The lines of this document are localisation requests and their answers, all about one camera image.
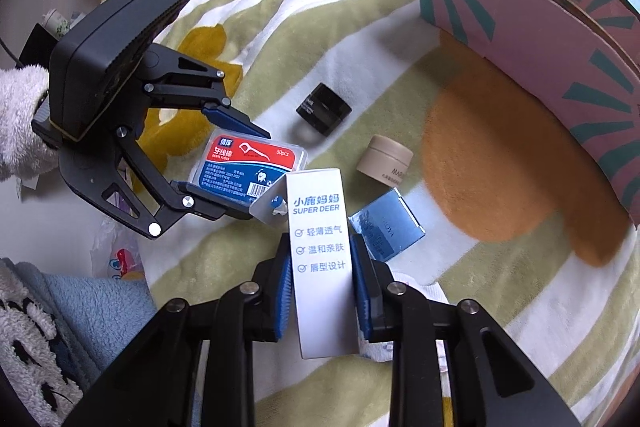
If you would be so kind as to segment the pink cardboard box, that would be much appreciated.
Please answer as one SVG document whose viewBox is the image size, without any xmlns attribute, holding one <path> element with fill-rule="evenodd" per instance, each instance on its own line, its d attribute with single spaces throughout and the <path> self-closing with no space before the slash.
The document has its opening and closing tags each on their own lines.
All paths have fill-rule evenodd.
<svg viewBox="0 0 640 427">
<path fill-rule="evenodd" d="M 420 10 L 538 98 L 639 220 L 639 14 L 626 0 L 420 0 Z"/>
</svg>

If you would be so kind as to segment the dental floss box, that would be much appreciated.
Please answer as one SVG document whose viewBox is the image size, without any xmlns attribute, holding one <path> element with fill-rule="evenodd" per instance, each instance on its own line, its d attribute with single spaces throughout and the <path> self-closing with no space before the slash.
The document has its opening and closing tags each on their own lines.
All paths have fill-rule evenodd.
<svg viewBox="0 0 640 427">
<path fill-rule="evenodd" d="M 210 135 L 190 183 L 200 190 L 250 205 L 285 173 L 307 164 L 303 147 L 216 129 Z"/>
</svg>

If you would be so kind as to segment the floral striped blanket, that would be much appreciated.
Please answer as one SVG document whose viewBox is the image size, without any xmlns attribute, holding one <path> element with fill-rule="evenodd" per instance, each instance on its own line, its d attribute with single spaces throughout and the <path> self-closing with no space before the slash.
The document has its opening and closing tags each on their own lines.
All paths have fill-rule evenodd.
<svg viewBox="0 0 640 427">
<path fill-rule="evenodd" d="M 157 38 L 220 67 L 273 139 L 337 168 L 346 207 L 385 188 L 357 170 L 375 134 L 413 151 L 399 191 L 425 230 L 390 260 L 450 303 L 480 303 L 585 426 L 639 373 L 639 220 L 550 110 L 424 20 L 420 0 L 191 0 Z M 352 108 L 323 136 L 296 113 L 326 84 Z"/>
</svg>

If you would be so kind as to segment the blue small box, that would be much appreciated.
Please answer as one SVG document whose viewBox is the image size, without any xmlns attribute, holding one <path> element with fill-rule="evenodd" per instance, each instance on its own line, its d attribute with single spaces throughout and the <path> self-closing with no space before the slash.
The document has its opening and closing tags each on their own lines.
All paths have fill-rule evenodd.
<svg viewBox="0 0 640 427">
<path fill-rule="evenodd" d="M 397 188 L 381 195 L 348 217 L 370 256 L 387 262 L 419 242 L 425 230 Z"/>
</svg>

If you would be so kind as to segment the black white fuzzy rug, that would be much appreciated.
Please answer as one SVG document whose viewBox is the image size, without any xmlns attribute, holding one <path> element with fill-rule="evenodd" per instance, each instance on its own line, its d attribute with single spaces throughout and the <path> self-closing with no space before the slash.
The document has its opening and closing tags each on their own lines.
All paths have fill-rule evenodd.
<svg viewBox="0 0 640 427">
<path fill-rule="evenodd" d="M 62 425 L 84 395 L 55 317 L 6 265 L 1 265 L 1 368 L 40 426 Z"/>
</svg>

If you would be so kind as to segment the floral rolled cloth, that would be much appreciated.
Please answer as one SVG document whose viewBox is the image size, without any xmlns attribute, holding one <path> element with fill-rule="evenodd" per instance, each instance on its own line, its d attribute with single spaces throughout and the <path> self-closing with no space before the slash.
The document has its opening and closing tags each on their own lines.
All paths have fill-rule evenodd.
<svg viewBox="0 0 640 427">
<path fill-rule="evenodd" d="M 399 282 L 416 289 L 423 297 L 433 300 L 435 303 L 443 303 L 444 305 L 449 305 L 450 303 L 445 291 L 437 281 L 431 284 L 422 284 L 412 277 L 409 277 L 408 274 L 401 273 Z M 364 338 L 363 332 L 358 333 L 358 349 L 360 357 L 375 363 L 387 363 L 393 361 L 395 351 L 400 347 L 400 343 L 400 334 L 393 336 L 390 340 L 383 340 L 379 343 L 375 343 L 373 340 L 367 340 Z"/>
</svg>

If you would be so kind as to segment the plastic snack bag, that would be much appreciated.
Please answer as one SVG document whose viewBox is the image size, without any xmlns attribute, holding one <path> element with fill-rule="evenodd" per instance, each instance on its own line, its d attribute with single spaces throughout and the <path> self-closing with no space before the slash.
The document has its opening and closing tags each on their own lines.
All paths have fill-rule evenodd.
<svg viewBox="0 0 640 427">
<path fill-rule="evenodd" d="M 96 230 L 90 259 L 93 277 L 126 281 L 144 277 L 137 234 L 111 218 L 104 218 Z"/>
</svg>

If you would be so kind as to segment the white fuzzy sleeve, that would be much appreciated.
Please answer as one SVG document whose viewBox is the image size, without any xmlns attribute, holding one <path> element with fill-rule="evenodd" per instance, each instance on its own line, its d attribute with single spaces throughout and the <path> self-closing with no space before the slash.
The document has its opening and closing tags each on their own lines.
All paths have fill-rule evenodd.
<svg viewBox="0 0 640 427">
<path fill-rule="evenodd" d="M 38 104 L 48 94 L 49 73 L 38 65 L 1 71 L 1 181 L 32 179 L 58 167 L 58 152 L 32 131 Z"/>
</svg>

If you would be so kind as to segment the beige cream jar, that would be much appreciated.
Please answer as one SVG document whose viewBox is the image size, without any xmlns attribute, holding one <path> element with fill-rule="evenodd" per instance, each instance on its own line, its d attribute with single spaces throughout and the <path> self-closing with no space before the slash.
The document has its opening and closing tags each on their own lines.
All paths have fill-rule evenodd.
<svg viewBox="0 0 640 427">
<path fill-rule="evenodd" d="M 389 187 L 398 187 L 411 164 L 413 151 L 401 143 L 375 134 L 363 151 L 357 170 Z"/>
</svg>

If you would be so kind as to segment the black cream jar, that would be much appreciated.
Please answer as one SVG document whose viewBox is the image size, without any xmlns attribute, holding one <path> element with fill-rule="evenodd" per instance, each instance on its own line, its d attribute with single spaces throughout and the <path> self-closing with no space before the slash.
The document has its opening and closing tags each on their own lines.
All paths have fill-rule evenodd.
<svg viewBox="0 0 640 427">
<path fill-rule="evenodd" d="M 352 108 L 323 82 L 296 108 L 296 113 L 323 136 L 329 136 L 352 113 Z"/>
</svg>

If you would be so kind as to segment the white tall box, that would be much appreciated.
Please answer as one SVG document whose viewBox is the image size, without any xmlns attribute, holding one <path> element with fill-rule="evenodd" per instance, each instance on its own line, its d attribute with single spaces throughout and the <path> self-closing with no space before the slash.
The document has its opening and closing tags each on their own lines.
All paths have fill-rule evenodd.
<svg viewBox="0 0 640 427">
<path fill-rule="evenodd" d="M 286 176 L 293 291 L 302 357 L 354 355 L 358 333 L 341 170 Z"/>
</svg>

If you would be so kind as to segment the blue fuzzy cloth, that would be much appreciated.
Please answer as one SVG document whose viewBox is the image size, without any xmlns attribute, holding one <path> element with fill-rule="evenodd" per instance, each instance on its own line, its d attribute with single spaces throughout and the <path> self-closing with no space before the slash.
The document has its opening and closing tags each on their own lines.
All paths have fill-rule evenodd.
<svg viewBox="0 0 640 427">
<path fill-rule="evenodd" d="M 144 280 L 92 279 L 46 274 L 28 262 L 1 260 L 1 295 L 32 299 L 62 341 L 54 348 L 67 376 L 88 389 L 154 315 Z"/>
</svg>

